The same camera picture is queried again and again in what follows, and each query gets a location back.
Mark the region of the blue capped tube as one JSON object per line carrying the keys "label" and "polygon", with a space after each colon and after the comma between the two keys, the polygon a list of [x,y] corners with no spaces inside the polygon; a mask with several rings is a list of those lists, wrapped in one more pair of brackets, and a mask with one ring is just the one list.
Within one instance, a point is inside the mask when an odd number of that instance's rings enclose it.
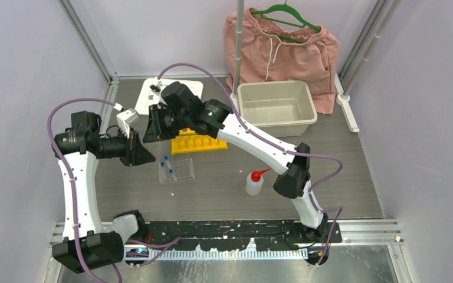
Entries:
{"label": "blue capped tube", "polygon": [[166,164],[165,162],[161,162],[159,165],[159,181],[161,183],[167,180],[166,172],[167,172]]}
{"label": "blue capped tube", "polygon": [[172,170],[172,165],[171,165],[171,163],[170,163],[170,161],[169,161],[168,156],[165,156],[164,159],[165,159],[165,163],[166,163],[167,167],[168,167],[170,170]]}
{"label": "blue capped tube", "polygon": [[177,181],[178,181],[178,178],[176,177],[176,175],[175,175],[173,169],[169,169],[169,173],[170,173],[172,179],[173,179],[175,182],[177,182]]}

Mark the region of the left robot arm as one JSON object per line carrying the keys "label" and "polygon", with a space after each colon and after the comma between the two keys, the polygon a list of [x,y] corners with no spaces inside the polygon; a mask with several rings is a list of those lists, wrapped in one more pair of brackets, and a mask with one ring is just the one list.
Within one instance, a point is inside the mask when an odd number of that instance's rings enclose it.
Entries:
{"label": "left robot arm", "polygon": [[66,162],[59,161],[64,180],[65,227],[63,240],[52,248],[55,260],[76,274],[84,272],[78,254],[90,270],[116,264],[124,257],[124,244],[142,243],[149,234],[142,214],[130,210],[116,215],[104,228],[97,206],[95,175],[100,159],[119,159],[125,166],[155,162],[131,129],[117,136],[100,134],[100,115],[81,111],[71,115],[71,127],[54,137]]}

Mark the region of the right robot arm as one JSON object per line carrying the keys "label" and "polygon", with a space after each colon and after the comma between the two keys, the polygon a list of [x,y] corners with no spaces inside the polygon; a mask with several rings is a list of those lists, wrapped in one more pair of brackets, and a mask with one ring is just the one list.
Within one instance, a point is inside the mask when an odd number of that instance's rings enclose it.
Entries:
{"label": "right robot arm", "polygon": [[310,147],[283,142],[241,118],[227,104],[210,99],[206,102],[193,94],[187,85],[175,81],[166,87],[149,87],[159,98],[149,106],[149,124],[144,143],[172,140],[184,129],[231,143],[267,164],[278,176],[274,190],[288,198],[304,226],[305,237],[318,242],[328,233],[326,213],[317,208],[310,191]]}

